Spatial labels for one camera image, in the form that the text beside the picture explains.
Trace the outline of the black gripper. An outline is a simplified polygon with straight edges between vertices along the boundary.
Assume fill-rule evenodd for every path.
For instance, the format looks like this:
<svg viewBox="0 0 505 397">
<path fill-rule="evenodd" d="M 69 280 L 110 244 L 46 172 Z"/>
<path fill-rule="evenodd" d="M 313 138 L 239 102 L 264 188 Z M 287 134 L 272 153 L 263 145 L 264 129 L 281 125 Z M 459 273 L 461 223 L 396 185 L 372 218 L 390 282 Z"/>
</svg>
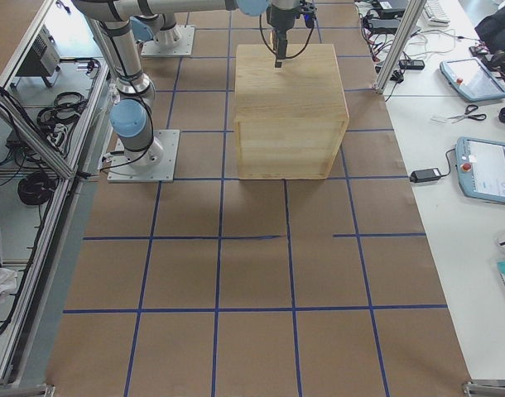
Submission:
<svg viewBox="0 0 505 397">
<path fill-rule="evenodd" d="M 286 34 L 293 29 L 296 20 L 304 17 L 305 26 L 309 29 L 315 27 L 315 6 L 308 1 L 272 0 L 267 8 L 267 22 L 272 27 L 274 40 L 275 67 L 281 68 L 282 61 L 286 58 Z"/>
</svg>

